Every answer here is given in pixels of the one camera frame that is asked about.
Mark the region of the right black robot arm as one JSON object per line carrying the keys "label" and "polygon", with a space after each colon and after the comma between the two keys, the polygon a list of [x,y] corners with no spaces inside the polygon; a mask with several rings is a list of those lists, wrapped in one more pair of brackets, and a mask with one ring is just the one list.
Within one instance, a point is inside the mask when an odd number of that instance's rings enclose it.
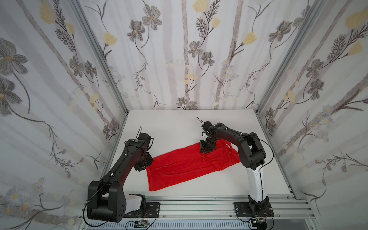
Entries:
{"label": "right black robot arm", "polygon": [[231,129],[223,123],[212,124],[202,122],[202,137],[200,153],[209,154],[217,147],[216,143],[225,140],[238,148],[241,164],[247,169],[250,192],[248,195],[249,215],[251,217],[273,217],[273,209],[263,186],[263,167],[266,165],[266,153],[257,134],[242,133]]}

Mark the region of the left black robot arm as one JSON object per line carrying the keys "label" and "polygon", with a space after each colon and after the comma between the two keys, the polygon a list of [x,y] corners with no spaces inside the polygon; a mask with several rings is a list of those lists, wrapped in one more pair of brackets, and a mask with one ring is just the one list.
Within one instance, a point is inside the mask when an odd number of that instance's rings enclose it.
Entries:
{"label": "left black robot arm", "polygon": [[127,213],[124,183],[132,169],[140,172],[152,165],[153,158],[149,154],[151,140],[149,134],[140,133],[136,139],[125,142],[121,156],[107,174],[89,184],[83,215],[105,222],[122,220]]}

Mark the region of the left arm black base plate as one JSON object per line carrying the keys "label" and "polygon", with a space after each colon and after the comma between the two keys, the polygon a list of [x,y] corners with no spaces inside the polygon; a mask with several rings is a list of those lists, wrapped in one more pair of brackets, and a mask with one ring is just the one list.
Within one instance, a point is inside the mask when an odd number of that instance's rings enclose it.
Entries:
{"label": "left arm black base plate", "polygon": [[160,215],[161,203],[148,202],[139,210],[129,212],[123,218],[158,218]]}

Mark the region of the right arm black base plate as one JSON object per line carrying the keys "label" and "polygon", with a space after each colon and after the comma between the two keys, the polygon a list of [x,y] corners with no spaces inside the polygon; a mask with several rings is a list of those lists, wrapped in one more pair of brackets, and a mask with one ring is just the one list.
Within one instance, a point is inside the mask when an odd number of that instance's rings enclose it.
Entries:
{"label": "right arm black base plate", "polygon": [[256,204],[252,202],[234,202],[233,205],[235,209],[235,214],[239,218],[265,218],[275,216],[270,203],[263,204],[261,202],[259,204]]}

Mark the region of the red t-shirt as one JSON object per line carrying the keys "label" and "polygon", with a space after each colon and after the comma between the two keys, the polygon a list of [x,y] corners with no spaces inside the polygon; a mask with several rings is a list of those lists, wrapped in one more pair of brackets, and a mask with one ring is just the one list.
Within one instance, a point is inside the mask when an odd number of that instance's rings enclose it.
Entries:
{"label": "red t-shirt", "polygon": [[200,144],[157,156],[147,171],[149,191],[154,192],[222,171],[240,162],[238,151],[226,140],[216,142],[211,153],[200,153]]}

